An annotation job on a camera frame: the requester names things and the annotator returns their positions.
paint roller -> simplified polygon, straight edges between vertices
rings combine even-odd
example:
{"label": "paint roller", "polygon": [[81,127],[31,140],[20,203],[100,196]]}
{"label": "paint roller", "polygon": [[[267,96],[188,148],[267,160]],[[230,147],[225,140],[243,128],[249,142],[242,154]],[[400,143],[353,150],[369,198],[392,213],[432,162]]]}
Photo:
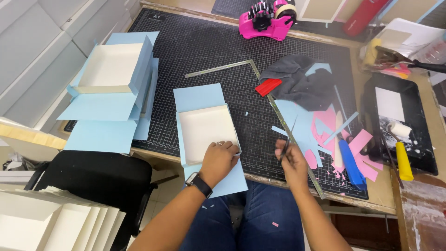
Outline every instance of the paint roller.
{"label": "paint roller", "polygon": [[413,180],[412,170],[410,169],[409,158],[407,157],[404,144],[397,136],[407,137],[411,130],[412,128],[395,121],[387,125],[387,131],[396,139],[396,159],[398,161],[400,178],[407,181]]}

wristwatch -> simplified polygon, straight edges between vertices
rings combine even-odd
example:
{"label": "wristwatch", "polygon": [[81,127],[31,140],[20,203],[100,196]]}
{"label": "wristwatch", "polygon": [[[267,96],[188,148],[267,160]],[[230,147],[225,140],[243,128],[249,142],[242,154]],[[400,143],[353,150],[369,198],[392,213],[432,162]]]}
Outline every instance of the wristwatch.
{"label": "wristwatch", "polygon": [[188,186],[195,186],[200,190],[204,196],[206,196],[206,199],[209,199],[209,197],[212,194],[212,189],[210,186],[206,184],[201,178],[200,175],[197,172],[193,172],[189,178],[186,180],[186,185]]}

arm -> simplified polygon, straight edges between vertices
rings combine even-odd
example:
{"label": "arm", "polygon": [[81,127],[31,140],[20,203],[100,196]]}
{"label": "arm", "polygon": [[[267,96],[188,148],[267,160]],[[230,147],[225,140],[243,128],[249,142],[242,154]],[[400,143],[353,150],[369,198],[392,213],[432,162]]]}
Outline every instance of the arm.
{"label": "arm", "polygon": [[[239,148],[231,141],[211,143],[203,159],[200,178],[212,189],[231,171],[239,156]],[[129,251],[177,250],[205,196],[195,186],[184,188],[141,231]]]}
{"label": "arm", "polygon": [[[279,159],[285,141],[278,139],[276,157]],[[289,145],[286,158],[282,160],[285,178],[301,214],[302,224],[312,250],[351,250],[351,247],[331,224],[322,208],[311,195],[308,188],[307,162],[299,147]]]}

jeans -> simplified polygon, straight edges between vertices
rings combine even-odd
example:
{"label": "jeans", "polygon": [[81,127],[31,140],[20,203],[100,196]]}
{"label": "jeans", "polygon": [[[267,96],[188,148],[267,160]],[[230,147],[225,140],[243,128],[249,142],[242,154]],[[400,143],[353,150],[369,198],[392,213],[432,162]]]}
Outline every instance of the jeans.
{"label": "jeans", "polygon": [[207,199],[180,250],[305,250],[299,209],[291,191],[249,180],[247,184],[246,205],[236,234],[226,197]]}

red scraper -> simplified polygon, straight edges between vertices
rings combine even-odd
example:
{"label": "red scraper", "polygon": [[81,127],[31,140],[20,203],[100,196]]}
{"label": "red scraper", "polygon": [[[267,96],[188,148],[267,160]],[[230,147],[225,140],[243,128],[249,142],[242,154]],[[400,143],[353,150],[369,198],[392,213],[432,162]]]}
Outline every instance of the red scraper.
{"label": "red scraper", "polygon": [[267,95],[270,91],[272,91],[274,88],[276,88],[279,84],[282,83],[282,80],[280,79],[267,79],[263,83],[261,83],[259,86],[256,87],[256,91],[264,97]]}

